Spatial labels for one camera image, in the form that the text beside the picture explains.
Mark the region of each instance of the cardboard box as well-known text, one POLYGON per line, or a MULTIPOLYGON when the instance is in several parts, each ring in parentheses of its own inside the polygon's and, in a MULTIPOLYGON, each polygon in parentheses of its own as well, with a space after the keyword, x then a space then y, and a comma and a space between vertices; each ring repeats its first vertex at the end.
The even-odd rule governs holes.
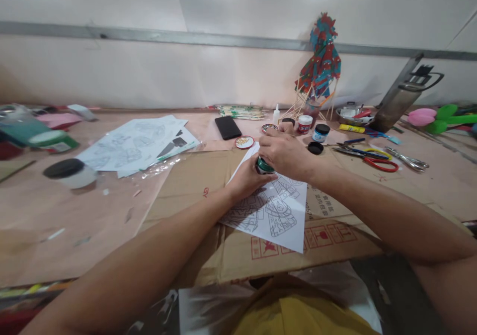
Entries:
MULTIPOLYGON (((140 232, 224 187, 245 153, 246 150, 232 149, 186 154, 186 159, 171 170, 140 232)), ((327 158, 339 167, 405 193, 419 202, 429 204, 435 210, 440 209, 398 172, 379 172, 359 158, 341 155, 329 148, 325 148, 320 158, 327 158)), ((384 251, 383 245, 374 236, 341 203, 308 185, 303 254, 216 224, 178 275, 173 287, 238 282, 381 254, 384 251)))

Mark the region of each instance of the metal bowl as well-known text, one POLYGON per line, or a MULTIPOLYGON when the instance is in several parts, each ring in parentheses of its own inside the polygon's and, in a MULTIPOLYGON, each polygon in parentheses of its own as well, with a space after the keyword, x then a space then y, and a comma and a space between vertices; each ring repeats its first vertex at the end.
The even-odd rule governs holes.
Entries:
POLYGON ((338 115, 338 121, 340 124, 365 127, 365 125, 368 125, 370 122, 374 120, 374 116, 371 117, 371 120, 366 122, 358 121, 359 119, 346 118, 340 115, 341 110, 342 108, 336 109, 336 115, 338 115))

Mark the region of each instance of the forearm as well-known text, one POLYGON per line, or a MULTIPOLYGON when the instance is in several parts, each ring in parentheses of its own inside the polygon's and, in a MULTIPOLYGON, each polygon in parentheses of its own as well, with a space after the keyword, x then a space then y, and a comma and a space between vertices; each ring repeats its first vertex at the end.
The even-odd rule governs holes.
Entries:
POLYGON ((58 328, 85 334, 124 331, 164 294, 235 201, 228 190, 221 189, 161 220, 74 282, 34 319, 25 333, 51 334, 58 328))
POLYGON ((363 177, 317 165, 309 183, 335 198, 391 248, 422 263, 440 263, 476 254, 476 243, 429 207, 363 177))

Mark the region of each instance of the red scissors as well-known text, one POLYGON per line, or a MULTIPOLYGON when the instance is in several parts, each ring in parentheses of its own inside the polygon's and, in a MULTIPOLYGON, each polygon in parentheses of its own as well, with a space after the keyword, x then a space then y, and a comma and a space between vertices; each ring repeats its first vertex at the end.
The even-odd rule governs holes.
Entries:
POLYGON ((374 158, 370 157, 369 155, 360 154, 358 152, 351 151, 350 149, 346 149, 346 148, 333 148, 333 150, 341 152, 342 154, 362 158, 364 162, 366 162, 367 164, 369 164, 370 166, 372 166, 374 168, 377 168, 380 171, 396 172, 397 170, 399 170, 399 166, 397 164, 395 164, 394 162, 389 161, 389 160, 374 159, 374 158), (382 166, 379 166, 378 164, 392 165, 392 166, 394 166, 394 168, 382 167, 382 166))

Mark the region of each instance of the yellow shirt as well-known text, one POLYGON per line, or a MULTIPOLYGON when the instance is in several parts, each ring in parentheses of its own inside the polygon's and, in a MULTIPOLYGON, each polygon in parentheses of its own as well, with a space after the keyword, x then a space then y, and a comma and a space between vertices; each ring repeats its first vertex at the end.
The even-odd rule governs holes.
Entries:
POLYGON ((378 334, 355 312, 340 307, 328 295, 290 276, 269 280, 230 319, 223 333, 378 334))

